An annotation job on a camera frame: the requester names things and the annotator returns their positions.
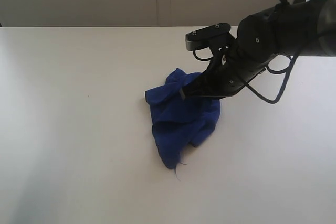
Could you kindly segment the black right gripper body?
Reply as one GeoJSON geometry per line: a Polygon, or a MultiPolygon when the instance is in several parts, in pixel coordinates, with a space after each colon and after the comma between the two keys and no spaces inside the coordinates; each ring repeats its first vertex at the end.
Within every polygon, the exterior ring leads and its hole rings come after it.
{"type": "Polygon", "coordinates": [[[206,75],[206,97],[231,97],[244,88],[274,59],[278,51],[274,21],[266,14],[249,15],[237,29],[226,62],[206,75]]]}

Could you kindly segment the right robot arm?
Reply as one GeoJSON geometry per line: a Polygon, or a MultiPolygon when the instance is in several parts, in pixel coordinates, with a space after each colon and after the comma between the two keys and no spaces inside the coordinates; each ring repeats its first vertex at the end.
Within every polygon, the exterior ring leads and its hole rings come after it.
{"type": "Polygon", "coordinates": [[[218,23],[185,36],[188,51],[208,48],[208,67],[191,83],[181,87],[182,98],[232,97],[268,69],[278,55],[290,59],[281,70],[285,87],[299,56],[335,56],[335,0],[280,3],[244,18],[237,34],[218,23]]]}

